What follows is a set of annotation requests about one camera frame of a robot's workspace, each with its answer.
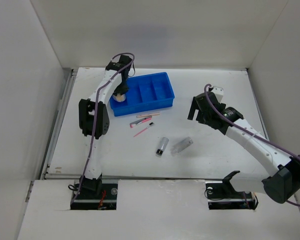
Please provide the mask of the beige makeup sponge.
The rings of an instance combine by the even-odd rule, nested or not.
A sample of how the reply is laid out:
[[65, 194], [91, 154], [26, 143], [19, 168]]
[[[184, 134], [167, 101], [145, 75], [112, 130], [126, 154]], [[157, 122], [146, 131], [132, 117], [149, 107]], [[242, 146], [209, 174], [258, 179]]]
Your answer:
[[126, 95], [125, 94], [117, 94], [116, 96], [117, 96], [116, 102], [118, 102], [118, 103], [122, 103], [126, 100]]

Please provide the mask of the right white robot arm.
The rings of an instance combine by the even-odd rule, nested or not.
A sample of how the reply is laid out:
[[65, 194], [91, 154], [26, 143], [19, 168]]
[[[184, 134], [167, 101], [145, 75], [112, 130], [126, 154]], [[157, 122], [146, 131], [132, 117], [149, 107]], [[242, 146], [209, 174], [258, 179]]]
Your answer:
[[258, 192], [279, 204], [289, 202], [300, 189], [300, 155], [267, 140], [221, 99], [222, 95], [208, 87], [193, 97], [188, 120], [196, 120], [236, 142], [262, 165], [267, 175], [239, 178], [240, 170], [232, 170], [220, 183], [210, 185], [216, 190], [212, 198], [233, 199], [245, 192]]

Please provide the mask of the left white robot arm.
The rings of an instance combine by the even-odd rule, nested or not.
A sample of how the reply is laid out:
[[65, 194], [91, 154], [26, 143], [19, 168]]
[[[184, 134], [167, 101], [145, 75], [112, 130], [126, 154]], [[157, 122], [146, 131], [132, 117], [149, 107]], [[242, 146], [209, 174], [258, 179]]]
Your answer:
[[87, 160], [82, 176], [86, 179], [98, 179], [102, 175], [100, 161], [93, 156], [95, 141], [105, 135], [110, 127], [107, 104], [111, 98], [124, 102], [129, 90], [128, 78], [134, 67], [135, 55], [129, 52], [119, 53], [112, 57], [105, 67], [103, 78], [87, 99], [79, 101], [79, 128], [85, 137], [91, 137]]

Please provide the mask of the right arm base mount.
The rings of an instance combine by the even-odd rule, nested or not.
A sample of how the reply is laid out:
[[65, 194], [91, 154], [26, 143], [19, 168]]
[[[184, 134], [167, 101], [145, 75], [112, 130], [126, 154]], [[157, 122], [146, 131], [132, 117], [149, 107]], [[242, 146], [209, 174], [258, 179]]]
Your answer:
[[205, 182], [204, 196], [209, 210], [256, 210], [258, 197], [253, 192], [236, 191], [230, 180], [240, 171], [232, 171], [221, 180]]

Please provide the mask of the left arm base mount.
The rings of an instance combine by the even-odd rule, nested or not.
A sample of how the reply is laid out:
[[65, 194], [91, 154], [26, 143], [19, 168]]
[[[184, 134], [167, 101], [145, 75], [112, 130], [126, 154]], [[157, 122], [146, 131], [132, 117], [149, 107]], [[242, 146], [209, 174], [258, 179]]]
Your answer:
[[79, 194], [80, 183], [69, 184], [72, 191], [71, 210], [108, 211], [117, 209], [119, 181], [117, 179], [84, 178]]

